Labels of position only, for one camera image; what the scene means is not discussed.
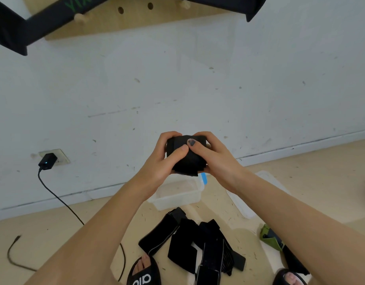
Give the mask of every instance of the wall outlet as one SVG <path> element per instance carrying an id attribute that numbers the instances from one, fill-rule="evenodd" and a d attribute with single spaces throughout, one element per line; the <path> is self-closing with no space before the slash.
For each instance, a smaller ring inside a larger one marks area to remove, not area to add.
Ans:
<path id="1" fill-rule="evenodd" d="M 39 152 L 39 155 L 43 158 L 45 156 L 45 154 L 47 154 L 47 153 L 53 153 L 56 155 L 57 161 L 54 164 L 55 166 L 66 165 L 66 164 L 70 163 L 68 157 L 65 156 L 64 152 L 61 149 L 54 149 L 54 150 Z"/>

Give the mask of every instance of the white skirting board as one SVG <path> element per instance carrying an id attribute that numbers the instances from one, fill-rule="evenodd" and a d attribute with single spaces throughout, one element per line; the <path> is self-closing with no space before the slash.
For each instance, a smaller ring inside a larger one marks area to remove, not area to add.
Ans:
<path id="1" fill-rule="evenodd" d="M 297 154 L 307 153 L 310 151 L 315 151 L 323 148 L 328 148 L 332 146 L 337 146 L 345 143 L 354 142 L 357 140 L 365 139 L 365 130 L 360 132 L 354 132 L 350 134 L 345 134 L 336 137 L 330 137 L 326 139 L 321 139 L 309 143 L 303 143 L 287 148 L 281 148 L 265 153 L 260 153 L 252 156 L 246 156 L 238 158 L 239 163 L 242 166 L 249 166 L 253 164 L 268 162 L 271 160 L 276 160 L 280 158 L 285 158 Z M 74 193 L 66 196 L 60 196 L 60 198 L 67 204 L 75 204 L 84 201 L 89 201 L 93 199 L 104 198 L 108 196 L 113 196 L 122 186 L 122 184 L 116 184 L 108 187 L 97 188 L 94 190 L 83 191 L 79 193 Z M 61 207 L 63 204 L 56 198 L 33 202 L 29 204 L 23 204 L 15 207 L 4 208 L 0 210 L 0 220 L 12 218 L 20 215 L 25 215 L 29 213 L 39 212 L 43 210 L 49 210 L 52 208 Z"/>

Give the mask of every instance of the foot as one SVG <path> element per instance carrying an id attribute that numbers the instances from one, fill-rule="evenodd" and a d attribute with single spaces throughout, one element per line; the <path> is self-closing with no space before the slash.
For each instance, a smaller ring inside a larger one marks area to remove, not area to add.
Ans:
<path id="1" fill-rule="evenodd" d="M 132 275 L 134 276 L 136 273 L 139 273 L 143 269 L 151 266 L 151 259 L 147 254 L 144 254 L 142 258 L 135 265 L 134 271 L 132 271 Z"/>
<path id="2" fill-rule="evenodd" d="M 284 275 L 284 280 L 289 285 L 303 285 L 303 283 L 300 281 L 300 279 L 293 273 L 288 272 Z"/>

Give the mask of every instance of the wooden pegboard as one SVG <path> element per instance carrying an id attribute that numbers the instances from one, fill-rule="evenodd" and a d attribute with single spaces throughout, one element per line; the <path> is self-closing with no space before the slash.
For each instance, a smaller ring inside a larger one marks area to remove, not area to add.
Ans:
<path id="1" fill-rule="evenodd" d="M 24 0 L 24 3 L 31 14 L 36 14 L 55 1 L 57 0 Z M 47 35 L 45 39 L 55 40 L 120 31 L 228 12 L 196 3 L 190 3 L 190 8 L 186 9 L 181 2 L 181 0 L 108 0 L 88 12 L 83 22 L 72 21 Z"/>

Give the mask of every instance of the person's left hand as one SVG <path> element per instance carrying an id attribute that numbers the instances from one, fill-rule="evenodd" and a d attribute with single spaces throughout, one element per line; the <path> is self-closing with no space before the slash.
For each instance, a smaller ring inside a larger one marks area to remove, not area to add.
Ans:
<path id="1" fill-rule="evenodd" d="M 162 133 L 154 151 L 139 172 L 133 177 L 133 180 L 136 181 L 142 190 L 144 200 L 147 200 L 156 192 L 166 177 L 173 173 L 173 166 L 188 154 L 189 147 L 184 144 L 165 158 L 166 141 L 176 136 L 182 136 L 182 134 L 176 131 Z"/>

